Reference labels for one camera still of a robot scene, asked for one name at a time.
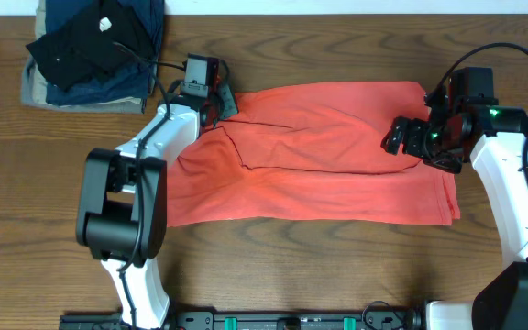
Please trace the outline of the red printed t-shirt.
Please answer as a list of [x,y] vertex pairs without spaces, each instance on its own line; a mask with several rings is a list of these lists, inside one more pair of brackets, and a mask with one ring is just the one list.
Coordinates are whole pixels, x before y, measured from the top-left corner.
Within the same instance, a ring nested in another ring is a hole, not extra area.
[[268,217],[448,226],[454,177],[381,148],[399,116],[425,119],[416,82],[323,82],[237,98],[167,178],[169,226]]

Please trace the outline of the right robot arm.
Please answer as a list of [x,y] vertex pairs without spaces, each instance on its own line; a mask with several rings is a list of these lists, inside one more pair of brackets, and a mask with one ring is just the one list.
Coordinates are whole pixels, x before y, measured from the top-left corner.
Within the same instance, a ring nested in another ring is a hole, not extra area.
[[443,120],[392,122],[382,147],[458,173],[476,171],[499,232],[503,270],[470,302],[429,302],[425,329],[528,329],[528,118],[522,109],[473,105]]

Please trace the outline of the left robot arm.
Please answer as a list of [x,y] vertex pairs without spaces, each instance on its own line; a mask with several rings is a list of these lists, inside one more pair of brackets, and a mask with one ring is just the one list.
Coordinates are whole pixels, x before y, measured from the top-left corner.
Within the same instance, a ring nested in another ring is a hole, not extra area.
[[161,329],[170,298],[156,257],[167,224],[166,172],[204,127],[238,112],[227,82],[215,88],[177,81],[141,131],[114,148],[87,156],[76,223],[77,242],[109,273],[121,313],[87,321],[62,318],[61,328]]

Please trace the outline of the navy blue folded garment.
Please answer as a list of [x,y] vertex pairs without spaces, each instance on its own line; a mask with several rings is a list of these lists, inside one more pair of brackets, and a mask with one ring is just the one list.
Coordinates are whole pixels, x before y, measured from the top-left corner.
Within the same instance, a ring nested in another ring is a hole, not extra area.
[[[162,0],[118,0],[121,6],[130,6],[152,40],[155,60],[160,55],[164,32],[165,5]],[[91,4],[90,0],[46,0],[40,4],[45,10],[45,29],[48,33],[61,28],[77,13]],[[52,105],[87,105],[109,103],[126,98],[145,99],[152,91],[154,81],[148,71],[136,61],[121,67],[106,82],[91,78],[63,91],[52,84],[47,86],[46,102]]]

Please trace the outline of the black folded garment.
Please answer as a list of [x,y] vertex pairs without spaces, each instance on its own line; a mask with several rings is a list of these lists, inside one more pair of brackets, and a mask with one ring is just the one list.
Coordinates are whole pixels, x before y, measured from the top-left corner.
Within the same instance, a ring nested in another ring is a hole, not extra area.
[[27,50],[48,83],[63,91],[92,78],[106,82],[129,62],[129,50],[138,56],[155,54],[135,8],[116,0],[91,2]]

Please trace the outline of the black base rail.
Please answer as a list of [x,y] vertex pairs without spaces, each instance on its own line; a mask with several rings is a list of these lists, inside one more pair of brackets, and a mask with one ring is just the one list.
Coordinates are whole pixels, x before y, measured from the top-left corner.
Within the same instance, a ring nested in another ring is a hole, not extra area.
[[362,313],[211,313],[187,312],[168,317],[162,330],[421,330],[415,310],[370,309]]

